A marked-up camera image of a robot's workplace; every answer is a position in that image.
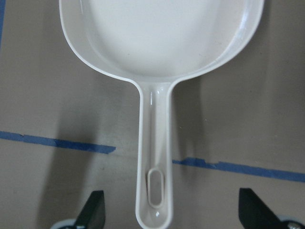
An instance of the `gray surface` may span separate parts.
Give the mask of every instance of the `gray surface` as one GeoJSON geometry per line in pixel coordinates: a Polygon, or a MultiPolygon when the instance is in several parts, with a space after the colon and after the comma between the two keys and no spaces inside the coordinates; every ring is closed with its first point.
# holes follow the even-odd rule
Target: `gray surface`
{"type": "MultiPolygon", "coordinates": [[[[267,1],[257,33],[232,61],[173,92],[173,159],[305,173],[305,2],[267,1]]],[[[0,140],[0,219],[10,229],[74,218],[96,189],[106,225],[134,214],[139,94],[68,47],[54,0],[7,1],[0,51],[0,131],[115,146],[109,154],[0,140]]],[[[173,165],[173,229],[234,228],[238,189],[305,220],[305,184],[173,165]]]]}

